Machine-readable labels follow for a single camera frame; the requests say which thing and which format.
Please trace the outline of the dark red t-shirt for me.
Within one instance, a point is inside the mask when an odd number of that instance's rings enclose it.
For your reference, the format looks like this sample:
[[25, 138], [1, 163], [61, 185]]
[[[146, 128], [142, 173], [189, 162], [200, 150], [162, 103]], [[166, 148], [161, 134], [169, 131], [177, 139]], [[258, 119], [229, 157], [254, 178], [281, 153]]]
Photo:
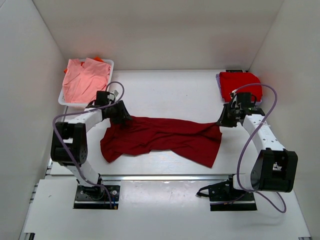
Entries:
[[151, 151], [172, 151], [211, 168], [218, 155], [222, 133], [214, 123], [182, 119], [132, 116], [124, 123], [111, 123], [100, 140], [100, 151], [111, 163], [121, 155], [139, 156]]

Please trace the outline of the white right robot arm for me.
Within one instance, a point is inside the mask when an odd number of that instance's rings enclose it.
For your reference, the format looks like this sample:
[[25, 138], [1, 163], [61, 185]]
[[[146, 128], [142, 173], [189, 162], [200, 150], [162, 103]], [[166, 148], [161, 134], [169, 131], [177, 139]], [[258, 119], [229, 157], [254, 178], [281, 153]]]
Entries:
[[[217, 125], [233, 128], [240, 123], [249, 134], [240, 153], [233, 182], [224, 187], [224, 195], [229, 200], [236, 200], [243, 191], [289, 193], [293, 190], [298, 155], [279, 142], [267, 124], [267, 117], [259, 107], [223, 105]], [[257, 159], [250, 172], [240, 173], [242, 158], [251, 142], [258, 153]]]

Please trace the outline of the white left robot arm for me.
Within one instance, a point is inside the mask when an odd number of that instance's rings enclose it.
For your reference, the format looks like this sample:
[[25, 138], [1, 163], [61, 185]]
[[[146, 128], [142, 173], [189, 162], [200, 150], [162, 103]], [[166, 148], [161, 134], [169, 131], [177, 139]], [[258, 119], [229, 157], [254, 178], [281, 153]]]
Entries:
[[122, 100], [66, 115], [74, 118], [69, 121], [53, 120], [51, 160], [68, 169], [93, 199], [99, 199], [104, 195], [105, 187], [101, 183], [101, 175], [87, 161], [87, 132], [105, 119], [113, 124], [123, 124], [132, 118]]

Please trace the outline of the black device at back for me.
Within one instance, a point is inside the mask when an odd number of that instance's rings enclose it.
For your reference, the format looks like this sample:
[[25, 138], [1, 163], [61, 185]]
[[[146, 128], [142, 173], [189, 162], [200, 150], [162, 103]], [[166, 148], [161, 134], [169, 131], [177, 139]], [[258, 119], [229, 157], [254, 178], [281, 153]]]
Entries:
[[226, 69], [227, 73], [243, 73], [244, 71], [242, 69]]

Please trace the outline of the orange t-shirt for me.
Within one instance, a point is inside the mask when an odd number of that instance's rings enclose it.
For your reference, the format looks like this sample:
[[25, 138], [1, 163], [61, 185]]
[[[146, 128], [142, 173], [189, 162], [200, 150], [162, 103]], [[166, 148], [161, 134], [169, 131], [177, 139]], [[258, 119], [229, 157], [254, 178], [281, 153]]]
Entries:
[[[95, 58], [93, 58], [93, 60], [95, 60], [95, 61], [97, 61], [97, 62], [102, 62], [102, 63], [104, 63], [104, 60], [101, 59], [101, 58], [98, 57], [98, 56], [96, 56]], [[84, 63], [85, 63], [84, 61], [81, 61], [81, 62], [80, 62], [80, 66], [82, 66]]]

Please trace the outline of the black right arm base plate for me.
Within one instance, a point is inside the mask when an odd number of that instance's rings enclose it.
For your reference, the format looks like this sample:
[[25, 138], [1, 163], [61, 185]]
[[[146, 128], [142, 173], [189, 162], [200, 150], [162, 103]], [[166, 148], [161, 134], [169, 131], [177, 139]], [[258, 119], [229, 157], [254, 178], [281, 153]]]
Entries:
[[245, 212], [256, 211], [254, 194], [242, 189], [235, 189], [233, 176], [226, 180], [201, 187], [197, 197], [208, 198], [211, 212]]

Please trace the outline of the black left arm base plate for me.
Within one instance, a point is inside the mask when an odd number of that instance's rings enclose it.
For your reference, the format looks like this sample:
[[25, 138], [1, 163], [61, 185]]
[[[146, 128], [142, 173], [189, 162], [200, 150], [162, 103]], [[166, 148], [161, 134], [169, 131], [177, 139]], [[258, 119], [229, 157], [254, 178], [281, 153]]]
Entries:
[[121, 182], [104, 181], [110, 197], [105, 193], [105, 189], [99, 187], [87, 187], [77, 185], [74, 196], [74, 209], [82, 210], [117, 210], [119, 208]]

